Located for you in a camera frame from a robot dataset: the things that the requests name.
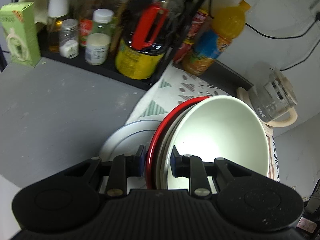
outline cream handle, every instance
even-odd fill
[[[291,108],[289,108],[288,112],[289,112],[290,116],[286,120],[270,121],[270,122],[267,122],[266,124],[273,126],[273,127],[286,127],[286,126],[293,124],[298,118],[297,111],[296,111],[296,109],[294,109],[294,107],[291,107]]]

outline condiment bottle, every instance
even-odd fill
[[[85,48],[85,60],[90,65],[101,65],[107,59],[113,15],[113,11],[109,9],[98,9],[93,13],[93,27]]]
[[[60,55],[74,58],[79,54],[78,21],[67,19],[62,22],[59,39]]]
[[[127,7],[128,0],[114,0],[112,9],[115,12],[115,16],[113,17],[114,24],[115,24],[115,31],[114,35],[110,44],[110,54],[115,56],[117,47],[119,44],[119,40],[121,38],[122,30],[123,30],[123,24],[121,23],[121,15],[123,11]]]
[[[107,0],[83,0],[80,7],[80,45],[85,47],[88,35],[92,30],[93,12],[107,6]]]
[[[47,33],[51,52],[59,52],[59,31],[62,22],[68,19],[68,12],[69,0],[49,0]]]

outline white bowl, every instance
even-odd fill
[[[182,118],[196,105],[189,106],[186,110],[184,110],[171,124],[169,129],[164,135],[164,138],[161,142],[161,146],[159,148],[159,154],[156,162],[156,188],[168,188],[167,187],[167,178],[163,179],[163,166],[166,160],[166,155],[170,143],[170,139],[173,136],[175,129],[177,128],[178,124],[182,120]]]
[[[203,100],[183,117],[174,131],[163,176],[168,179],[169,189],[188,189],[188,179],[168,174],[173,146],[180,155],[196,155],[204,162],[223,157],[264,176],[268,174],[267,137],[255,112],[238,98],[215,96]]]

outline patterned cloth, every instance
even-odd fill
[[[201,96],[229,95],[225,91],[181,69],[169,65],[159,81],[140,99],[126,124],[142,119],[163,120],[182,102]],[[279,165],[273,137],[267,137],[269,144],[268,177],[279,180]]]

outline bowl rim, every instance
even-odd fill
[[[166,117],[162,120],[162,122],[159,124],[157,130],[155,131],[150,145],[149,145],[149,149],[147,151],[146,154],[146,175],[145,175],[145,179],[146,179],[146,184],[147,184],[147,188],[148,189],[152,189],[152,161],[154,158],[154,152],[156,150],[156,146],[158,143],[161,143],[160,141],[158,141],[159,137],[162,135],[163,132],[166,131],[166,127],[169,128],[170,125],[172,124],[172,122],[174,121],[174,119],[176,117],[178,117],[180,115],[181,111],[184,111],[186,108],[188,108],[189,106],[191,106],[192,104],[198,104],[199,102],[202,102],[203,100],[206,100],[210,97],[208,96],[203,96],[203,97],[196,97],[196,98],[192,98],[189,99],[179,105],[177,105],[174,109],[172,109],[167,115]]]
[[[254,116],[256,122],[258,123],[258,126],[260,127],[260,131],[262,131],[262,133],[264,134],[264,144],[265,144],[265,152],[267,153],[266,154],[266,167],[265,167],[265,171],[263,173],[264,176],[267,176],[268,175],[268,170],[269,170],[269,146],[268,146],[268,140],[267,140],[267,135],[265,134],[265,131],[264,131],[264,128],[260,122],[260,119],[259,117],[257,116],[257,114],[243,101],[241,101],[240,99],[238,98],[235,98],[233,96],[226,96],[226,95],[218,95],[218,96],[214,96],[214,97],[210,97],[210,98],[207,98],[201,102],[199,102],[196,106],[194,106],[182,119],[181,119],[181,122],[179,123],[179,125],[177,126],[173,136],[172,136],[172,139],[171,139],[171,142],[170,142],[170,146],[168,148],[168,151],[166,153],[166,161],[165,161],[165,166],[168,166],[168,159],[170,160],[170,158],[168,158],[168,155],[169,153],[171,153],[172,151],[172,148],[173,148],[173,145],[174,145],[174,142],[175,140],[177,139],[177,134],[180,132],[181,130],[181,127],[185,124],[186,120],[197,110],[199,109],[201,106],[203,106],[204,104],[208,103],[208,102],[211,102],[213,100],[221,100],[221,99],[227,99],[227,100],[232,100],[232,101],[236,101],[238,103],[240,103],[241,105],[243,105],[246,109],[249,110],[249,112],[252,113],[252,115]]]

